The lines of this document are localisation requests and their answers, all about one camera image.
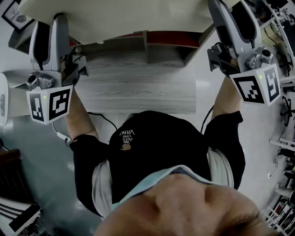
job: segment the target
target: white floor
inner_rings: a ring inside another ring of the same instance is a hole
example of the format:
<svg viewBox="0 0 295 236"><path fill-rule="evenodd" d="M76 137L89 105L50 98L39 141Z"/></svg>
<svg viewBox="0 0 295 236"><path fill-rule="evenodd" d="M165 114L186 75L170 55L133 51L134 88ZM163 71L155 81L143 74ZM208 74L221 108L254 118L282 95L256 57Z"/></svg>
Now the white floor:
<svg viewBox="0 0 295 236"><path fill-rule="evenodd" d="M224 75L219 69L210 72L207 57L207 49L218 41L217 34L214 33L206 45L198 53L198 56L188 65L185 74L190 75L196 81L196 114L195 115L174 115L192 123L198 130L201 129L202 122L214 104ZM269 198L274 194L273 190L278 181L283 177L282 169L285 162L284 157L278 159L278 168L275 170L274 159L277 158L277 148L269 144L269 139L278 140L284 131L284 125L280 118L280 108L282 101L279 100L271 107L242 105L241 112L244 122L239 127L240 142L243 146L246 157L246 169L239 191L252 199L260 209L263 209ZM129 114L104 114L106 118L113 121L120 127ZM114 127L101 117L92 119L99 132L100 140L108 143L111 135L115 131ZM289 130L289 138L293 138L294 125Z"/></svg>

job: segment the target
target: cable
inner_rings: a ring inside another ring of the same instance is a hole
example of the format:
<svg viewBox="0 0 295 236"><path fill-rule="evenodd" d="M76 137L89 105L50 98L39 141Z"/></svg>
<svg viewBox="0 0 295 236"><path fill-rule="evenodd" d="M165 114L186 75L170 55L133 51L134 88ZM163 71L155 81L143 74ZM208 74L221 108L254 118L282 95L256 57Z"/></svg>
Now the cable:
<svg viewBox="0 0 295 236"><path fill-rule="evenodd" d="M115 124L112 121L110 121L109 119L105 118L103 114L98 114L98 113L93 113L93 112L88 112L88 114L103 117L106 121L110 122L115 127L116 130L118 130L117 127L115 126Z"/></svg>
<svg viewBox="0 0 295 236"><path fill-rule="evenodd" d="M231 46L232 46L232 45L230 45L230 46L226 49L226 52L231 48Z"/></svg>
<svg viewBox="0 0 295 236"><path fill-rule="evenodd" d="M59 132L59 131L57 131L55 129L55 127L54 127L54 121L52 122L52 128L53 128L54 132L57 134L57 136L59 138L61 138L62 140L66 140L66 142L67 141L69 141L69 142L71 141L71 138L69 136L67 136L67 135L65 135L65 134L63 134L63 133L61 133L61 132Z"/></svg>
<svg viewBox="0 0 295 236"><path fill-rule="evenodd" d="M39 62L38 65L40 67L40 70L42 71L43 70L43 62Z"/></svg>
<svg viewBox="0 0 295 236"><path fill-rule="evenodd" d="M273 21L272 20L272 16L274 16L273 14L271 14L271 21ZM275 19L275 21L277 21L276 19ZM276 23L274 23L275 25L279 25L279 24L276 24Z"/></svg>
<svg viewBox="0 0 295 236"><path fill-rule="evenodd" d="M209 110L208 114L206 115L206 117L205 117L205 119L203 121L202 128L201 128L201 133L203 132L204 124L207 121L208 116L210 115L210 113L213 111L213 108L214 108L214 106L211 107L211 109Z"/></svg>
<svg viewBox="0 0 295 236"><path fill-rule="evenodd" d="M56 131L55 127L54 127L54 121L52 122L52 128L53 128L54 132L57 134L57 131Z"/></svg>
<svg viewBox="0 0 295 236"><path fill-rule="evenodd" d="M75 63L76 61L80 60L83 56L78 57L76 60L73 61Z"/></svg>
<svg viewBox="0 0 295 236"><path fill-rule="evenodd" d="M277 170L277 165L278 165L278 164L277 164L277 161L278 161L278 158L279 158L279 157L278 157L278 155L277 155L277 158L275 158L274 161L273 161L273 163L275 164L275 168L276 168L276 169L273 171L273 173L276 172L276 170Z"/></svg>
<svg viewBox="0 0 295 236"><path fill-rule="evenodd" d="M71 148L71 147L67 144L67 141L68 141L68 139L66 138L66 139L65 139L65 144L66 144L66 146L69 147L69 148Z"/></svg>

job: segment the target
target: person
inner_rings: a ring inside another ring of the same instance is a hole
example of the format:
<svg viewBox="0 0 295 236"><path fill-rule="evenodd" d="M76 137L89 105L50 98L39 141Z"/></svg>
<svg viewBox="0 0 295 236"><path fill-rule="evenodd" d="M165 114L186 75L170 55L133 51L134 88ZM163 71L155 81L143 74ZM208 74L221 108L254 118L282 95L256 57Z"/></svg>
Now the person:
<svg viewBox="0 0 295 236"><path fill-rule="evenodd" d="M240 103L225 78L204 135L186 120L146 111L104 144L73 91L66 124L77 197L103 217L95 235L277 235L237 191L245 168Z"/></svg>
<svg viewBox="0 0 295 236"><path fill-rule="evenodd" d="M295 164L295 152L285 148L279 148L278 155L283 155L289 158L289 161L292 161L292 164Z"/></svg>
<svg viewBox="0 0 295 236"><path fill-rule="evenodd" d="M294 170L295 170L295 159L294 158L287 158L286 161L287 161L287 163L291 163L291 165L289 165L289 166L287 166L285 168L285 171L283 171L283 174L287 178L295 180L295 174L294 174Z"/></svg>
<svg viewBox="0 0 295 236"><path fill-rule="evenodd" d="M281 196L287 197L290 199L290 202L295 204L295 191L293 189L286 189L285 187L280 186L278 183L275 188L275 192Z"/></svg>

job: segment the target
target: white cable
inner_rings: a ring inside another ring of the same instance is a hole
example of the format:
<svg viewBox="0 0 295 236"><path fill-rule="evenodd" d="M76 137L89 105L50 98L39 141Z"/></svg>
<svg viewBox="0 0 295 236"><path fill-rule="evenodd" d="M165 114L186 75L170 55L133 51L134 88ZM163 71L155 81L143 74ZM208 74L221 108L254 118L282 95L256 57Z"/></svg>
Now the white cable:
<svg viewBox="0 0 295 236"><path fill-rule="evenodd" d="M55 127L54 127L54 121L52 122L52 128L53 128L54 132L57 133L57 131L56 131Z"/></svg>
<svg viewBox="0 0 295 236"><path fill-rule="evenodd" d="M274 15L271 14L271 21L272 21L272 22L273 22L274 20L277 21L276 19L273 20L273 19L272 19L272 16L274 16Z"/></svg>
<svg viewBox="0 0 295 236"><path fill-rule="evenodd" d="M57 134L57 136L59 138L61 138L62 140L65 140L66 142L70 142L71 141L71 138L69 136L67 136L67 135L65 135L65 134L63 134L63 133L61 133L61 132L59 132L59 131L57 131L55 129L54 122L52 122L52 128L53 128L54 132Z"/></svg>

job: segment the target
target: black cable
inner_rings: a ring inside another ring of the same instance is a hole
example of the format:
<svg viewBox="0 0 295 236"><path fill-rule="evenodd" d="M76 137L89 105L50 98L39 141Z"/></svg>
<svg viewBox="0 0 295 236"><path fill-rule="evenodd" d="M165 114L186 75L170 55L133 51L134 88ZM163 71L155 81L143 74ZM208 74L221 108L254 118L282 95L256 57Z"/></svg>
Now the black cable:
<svg viewBox="0 0 295 236"><path fill-rule="evenodd" d="M68 141L68 139L66 138L66 139L65 139L65 144L66 144L66 146L69 147L69 148L71 148L71 147L67 144L67 141Z"/></svg>
<svg viewBox="0 0 295 236"><path fill-rule="evenodd" d="M276 172L276 170L277 170L277 165L278 165L278 164L277 164L277 161L278 161L278 155L277 155L277 158L275 158L274 161L273 161L273 163L275 164L275 168L276 168L276 169L273 171L273 173Z"/></svg>
<svg viewBox="0 0 295 236"><path fill-rule="evenodd" d="M226 49L226 52L231 48L232 45L228 46L228 48Z"/></svg>
<svg viewBox="0 0 295 236"><path fill-rule="evenodd" d="M214 108L214 106L211 107L210 111L208 112L208 114L206 115L206 117L205 117L205 119L204 119L204 122L203 122L203 124L202 124L202 128L201 128L201 133L203 132L204 124L205 124L205 122L207 121L208 116L210 115L210 113L213 111L213 108Z"/></svg>
<svg viewBox="0 0 295 236"><path fill-rule="evenodd" d="M72 63L75 63L76 61L80 60L83 56L78 57L76 60L74 60Z"/></svg>
<svg viewBox="0 0 295 236"><path fill-rule="evenodd" d="M43 70L43 62L39 62L38 65L40 67L40 70L42 71Z"/></svg>
<svg viewBox="0 0 295 236"><path fill-rule="evenodd" d="M93 112L88 112L88 114L103 117L106 121L110 122L115 127L116 130L118 130L117 127L115 126L115 124L112 121L110 121L109 119L105 118L103 114L98 114L98 113L93 113Z"/></svg>

